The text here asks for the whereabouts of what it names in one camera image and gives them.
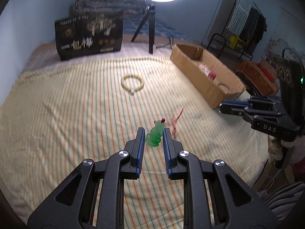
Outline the person's hand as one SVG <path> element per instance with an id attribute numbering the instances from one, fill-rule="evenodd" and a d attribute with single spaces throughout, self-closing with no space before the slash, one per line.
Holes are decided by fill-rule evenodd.
<path id="1" fill-rule="evenodd" d="M 281 160 L 283 158 L 282 148 L 293 148 L 294 142 L 286 142 L 268 135 L 268 162 L 273 163 L 275 160 Z"/>

